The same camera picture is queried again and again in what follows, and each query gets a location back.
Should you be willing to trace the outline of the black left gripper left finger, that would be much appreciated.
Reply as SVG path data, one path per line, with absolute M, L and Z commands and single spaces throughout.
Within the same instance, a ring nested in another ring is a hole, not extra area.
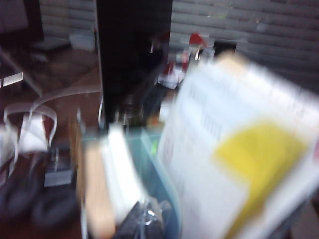
M 144 209 L 136 202 L 127 214 L 121 225 L 117 228 L 118 239 L 146 239 L 146 225 L 143 219 Z

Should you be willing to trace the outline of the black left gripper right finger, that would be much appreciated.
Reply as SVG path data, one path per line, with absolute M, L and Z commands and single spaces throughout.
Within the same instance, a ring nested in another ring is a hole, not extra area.
M 153 201 L 149 207 L 149 238 L 164 239 L 172 206 L 167 200 Z

